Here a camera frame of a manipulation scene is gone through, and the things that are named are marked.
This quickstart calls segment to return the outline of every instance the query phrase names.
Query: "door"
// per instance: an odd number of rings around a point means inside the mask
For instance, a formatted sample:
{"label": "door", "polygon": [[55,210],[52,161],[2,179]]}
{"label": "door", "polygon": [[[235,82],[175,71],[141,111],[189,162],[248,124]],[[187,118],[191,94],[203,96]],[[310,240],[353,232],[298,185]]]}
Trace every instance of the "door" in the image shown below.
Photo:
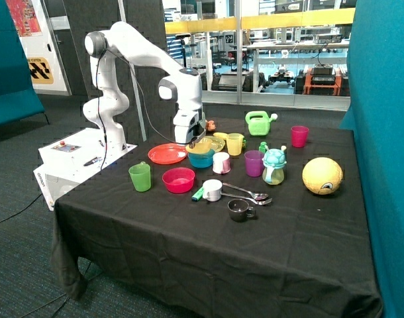
{"label": "door", "polygon": [[30,68],[37,93],[71,95],[64,67],[54,44],[46,8],[40,0],[6,0]]}

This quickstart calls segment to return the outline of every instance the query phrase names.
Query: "teal partition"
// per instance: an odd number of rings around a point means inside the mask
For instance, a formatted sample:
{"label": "teal partition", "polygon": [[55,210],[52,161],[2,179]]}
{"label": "teal partition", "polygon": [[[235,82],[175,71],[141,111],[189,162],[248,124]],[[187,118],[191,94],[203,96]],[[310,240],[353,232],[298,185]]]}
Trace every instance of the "teal partition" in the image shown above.
{"label": "teal partition", "polygon": [[355,135],[385,317],[404,318],[404,1],[357,2],[348,54]]}
{"label": "teal partition", "polygon": [[8,6],[0,0],[0,125],[43,112]]}

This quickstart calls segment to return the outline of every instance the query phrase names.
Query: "red plate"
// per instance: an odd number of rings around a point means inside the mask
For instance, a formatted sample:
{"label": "red plate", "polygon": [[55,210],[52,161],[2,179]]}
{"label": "red plate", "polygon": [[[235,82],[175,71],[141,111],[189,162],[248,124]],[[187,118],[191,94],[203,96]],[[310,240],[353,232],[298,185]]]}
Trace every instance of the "red plate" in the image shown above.
{"label": "red plate", "polygon": [[187,151],[178,144],[160,144],[152,148],[148,156],[156,164],[175,164],[186,158]]}

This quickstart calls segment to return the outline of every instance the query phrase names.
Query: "orange machine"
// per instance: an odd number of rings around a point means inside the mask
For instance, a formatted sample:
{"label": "orange machine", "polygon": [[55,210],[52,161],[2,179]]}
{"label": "orange machine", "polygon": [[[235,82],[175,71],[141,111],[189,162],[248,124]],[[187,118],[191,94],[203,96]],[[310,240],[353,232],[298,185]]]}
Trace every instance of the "orange machine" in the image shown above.
{"label": "orange machine", "polygon": [[342,74],[332,66],[309,68],[305,76],[303,94],[340,96]]}

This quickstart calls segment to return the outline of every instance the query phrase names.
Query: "pen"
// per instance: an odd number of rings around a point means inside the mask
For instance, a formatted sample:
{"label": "pen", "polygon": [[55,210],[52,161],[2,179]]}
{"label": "pen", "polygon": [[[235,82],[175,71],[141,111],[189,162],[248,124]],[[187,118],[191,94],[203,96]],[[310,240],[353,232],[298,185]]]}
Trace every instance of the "pen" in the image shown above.
{"label": "pen", "polygon": [[202,198],[202,195],[203,195],[203,187],[197,190],[197,192],[191,196],[191,200],[199,201]]}
{"label": "pen", "polygon": [[98,162],[98,161],[99,161],[99,158],[98,158],[98,157],[94,157],[92,160],[86,162],[86,163],[84,164],[84,166],[85,166],[85,167],[90,166],[91,164],[94,164],[95,162]]}

